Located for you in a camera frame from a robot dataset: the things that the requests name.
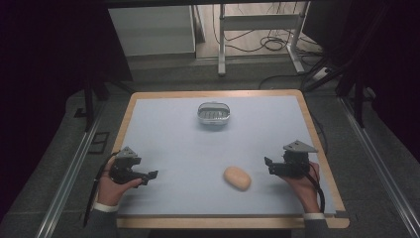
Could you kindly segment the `white metal stand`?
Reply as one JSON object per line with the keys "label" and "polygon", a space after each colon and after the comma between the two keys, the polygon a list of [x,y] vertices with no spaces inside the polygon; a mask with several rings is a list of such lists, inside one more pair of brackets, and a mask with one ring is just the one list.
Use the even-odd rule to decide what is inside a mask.
{"label": "white metal stand", "polygon": [[218,74],[226,74],[225,33],[231,31],[250,30],[291,30],[291,42],[286,49],[298,74],[304,72],[304,67],[297,55],[296,46],[306,17],[309,2],[306,1],[298,13],[265,14],[265,15],[226,15],[225,5],[220,5],[219,11],[219,54]]}

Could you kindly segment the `person's left hand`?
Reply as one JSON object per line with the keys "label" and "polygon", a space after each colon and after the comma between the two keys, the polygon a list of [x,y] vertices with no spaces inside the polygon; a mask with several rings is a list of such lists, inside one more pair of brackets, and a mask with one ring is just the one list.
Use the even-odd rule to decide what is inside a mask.
{"label": "person's left hand", "polygon": [[110,168],[111,165],[107,164],[100,176],[97,202],[107,206],[116,206],[123,194],[127,190],[140,185],[142,180],[136,178],[123,184],[115,183],[109,176]]}

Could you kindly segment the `black floor frame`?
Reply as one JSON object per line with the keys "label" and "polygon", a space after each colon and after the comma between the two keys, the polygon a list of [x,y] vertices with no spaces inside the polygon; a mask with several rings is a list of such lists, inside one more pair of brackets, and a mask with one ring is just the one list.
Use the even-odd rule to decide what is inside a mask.
{"label": "black floor frame", "polygon": [[107,147],[109,132],[96,132],[88,148],[88,154],[101,155]]}

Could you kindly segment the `aluminium floor rail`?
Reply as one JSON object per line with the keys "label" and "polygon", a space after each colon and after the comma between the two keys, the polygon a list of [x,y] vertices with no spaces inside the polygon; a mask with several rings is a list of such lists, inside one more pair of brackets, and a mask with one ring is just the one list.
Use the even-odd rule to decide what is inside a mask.
{"label": "aluminium floor rail", "polygon": [[414,211],[413,206],[391,175],[388,167],[382,160],[381,155],[371,140],[368,131],[356,120],[354,110],[350,102],[346,98],[339,98],[338,101],[343,106],[352,128],[354,129],[368,159],[377,173],[379,180],[385,188],[386,193],[396,208],[398,215],[410,234],[410,237],[420,238],[420,219]]}
{"label": "aluminium floor rail", "polygon": [[72,156],[69,167],[64,173],[63,179],[59,184],[35,238],[52,238],[85,156],[87,155],[88,148],[97,131],[102,114],[102,109],[95,113],[95,119],[93,120],[92,126],[83,134],[81,142],[79,143],[75,154]]}

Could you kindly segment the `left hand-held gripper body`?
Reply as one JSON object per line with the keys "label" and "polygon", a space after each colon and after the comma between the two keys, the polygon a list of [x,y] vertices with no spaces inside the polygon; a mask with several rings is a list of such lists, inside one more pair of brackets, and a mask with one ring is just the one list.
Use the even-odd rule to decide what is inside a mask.
{"label": "left hand-held gripper body", "polygon": [[145,174],[136,173],[132,167],[138,165],[141,158],[131,148],[125,147],[115,155],[109,176],[113,182],[126,183],[133,179],[145,179]]}

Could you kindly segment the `grey cabinet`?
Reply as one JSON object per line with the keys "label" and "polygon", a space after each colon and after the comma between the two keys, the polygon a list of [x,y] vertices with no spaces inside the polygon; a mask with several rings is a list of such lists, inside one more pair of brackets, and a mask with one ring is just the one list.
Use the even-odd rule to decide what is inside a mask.
{"label": "grey cabinet", "polygon": [[126,57],[195,52],[190,6],[116,8],[108,12]]}

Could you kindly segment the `person's right hand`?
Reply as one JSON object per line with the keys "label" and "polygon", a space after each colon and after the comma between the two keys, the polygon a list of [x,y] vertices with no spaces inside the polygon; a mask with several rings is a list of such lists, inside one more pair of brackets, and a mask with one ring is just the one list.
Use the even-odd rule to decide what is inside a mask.
{"label": "person's right hand", "polygon": [[319,181],[319,165],[310,162],[309,177],[304,178],[287,178],[282,177],[292,188],[305,213],[320,213],[318,204],[317,188],[313,181]]}

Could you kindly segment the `light blue table mat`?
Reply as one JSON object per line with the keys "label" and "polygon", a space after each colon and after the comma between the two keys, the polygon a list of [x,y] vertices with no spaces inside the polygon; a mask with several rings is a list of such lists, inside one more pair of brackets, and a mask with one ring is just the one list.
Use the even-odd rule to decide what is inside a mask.
{"label": "light blue table mat", "polygon": [[[124,143],[142,159],[137,171],[158,171],[148,185],[127,191],[122,216],[300,215],[290,186],[271,175],[264,157],[280,162],[283,147],[312,142],[294,96],[225,97],[223,126],[197,118],[200,98],[138,99]],[[238,167],[252,179],[247,190],[225,181]]]}

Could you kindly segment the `white power strip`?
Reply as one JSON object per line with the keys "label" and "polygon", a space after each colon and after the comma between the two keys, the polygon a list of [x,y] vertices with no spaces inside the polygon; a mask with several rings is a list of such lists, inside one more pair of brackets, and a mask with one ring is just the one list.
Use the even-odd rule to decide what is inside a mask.
{"label": "white power strip", "polygon": [[328,67],[322,67],[312,76],[312,79],[315,81],[320,80],[330,72],[331,70]]}

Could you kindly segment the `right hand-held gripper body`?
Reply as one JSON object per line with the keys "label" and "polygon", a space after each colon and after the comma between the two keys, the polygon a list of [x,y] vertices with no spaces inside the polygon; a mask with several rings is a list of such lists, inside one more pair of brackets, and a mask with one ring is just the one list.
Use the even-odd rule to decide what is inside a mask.
{"label": "right hand-held gripper body", "polygon": [[309,153],[317,153],[318,150],[301,141],[294,141],[283,147],[283,162],[273,163],[273,167],[279,170],[279,177],[302,179],[310,171]]}

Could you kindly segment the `black stand post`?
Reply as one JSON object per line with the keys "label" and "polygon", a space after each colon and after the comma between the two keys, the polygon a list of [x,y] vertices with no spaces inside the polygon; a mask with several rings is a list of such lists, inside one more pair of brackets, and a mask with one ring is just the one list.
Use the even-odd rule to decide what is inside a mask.
{"label": "black stand post", "polygon": [[94,121],[92,88],[91,88],[90,80],[88,78],[84,79],[84,101],[85,101],[85,117],[86,117],[85,131],[88,132],[90,128],[92,127],[92,124]]}
{"label": "black stand post", "polygon": [[361,128],[363,128],[363,103],[364,103],[364,80],[359,72],[355,82],[354,117]]}

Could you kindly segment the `brown bread roll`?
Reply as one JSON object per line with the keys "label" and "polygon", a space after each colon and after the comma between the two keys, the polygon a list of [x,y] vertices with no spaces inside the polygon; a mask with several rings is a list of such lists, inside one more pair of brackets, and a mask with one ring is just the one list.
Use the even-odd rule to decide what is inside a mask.
{"label": "brown bread roll", "polygon": [[251,177],[238,167],[227,167],[223,177],[226,182],[239,190],[247,190],[252,183]]}

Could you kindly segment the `wooden table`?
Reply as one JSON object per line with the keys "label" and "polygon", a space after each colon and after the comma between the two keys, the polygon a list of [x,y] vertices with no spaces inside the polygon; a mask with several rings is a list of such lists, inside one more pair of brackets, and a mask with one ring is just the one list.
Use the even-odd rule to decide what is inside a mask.
{"label": "wooden table", "polygon": [[[338,192],[334,177],[329,168],[324,150],[316,133],[308,107],[302,93],[297,89],[281,90],[230,90],[230,91],[174,91],[138,92],[129,102],[114,147],[128,147],[124,143],[125,134],[132,119],[135,102],[138,99],[200,98],[204,102],[221,102],[225,97],[294,96],[297,98],[312,142],[307,144],[318,150],[310,153],[311,161],[320,166],[320,183],[326,197],[326,218],[330,227],[343,229],[349,226],[350,219]],[[276,216],[122,216],[119,213],[118,225],[121,228],[146,229],[292,229],[303,225],[300,215]]]}

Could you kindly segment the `dark curtain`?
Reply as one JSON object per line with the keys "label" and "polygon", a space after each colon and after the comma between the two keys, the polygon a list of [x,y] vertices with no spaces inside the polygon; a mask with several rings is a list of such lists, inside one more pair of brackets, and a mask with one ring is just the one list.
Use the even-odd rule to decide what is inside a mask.
{"label": "dark curtain", "polygon": [[85,80],[131,79],[101,0],[0,0],[0,221]]}
{"label": "dark curtain", "polygon": [[303,33],[349,67],[336,92],[371,89],[379,118],[420,162],[420,0],[312,0]]}

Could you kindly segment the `oval metal basket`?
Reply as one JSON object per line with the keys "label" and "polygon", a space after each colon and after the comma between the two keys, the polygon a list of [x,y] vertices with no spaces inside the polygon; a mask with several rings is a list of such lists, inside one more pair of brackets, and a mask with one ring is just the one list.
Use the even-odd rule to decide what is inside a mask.
{"label": "oval metal basket", "polygon": [[221,102],[204,102],[198,107],[197,118],[204,125],[225,125],[230,119],[230,107]]}

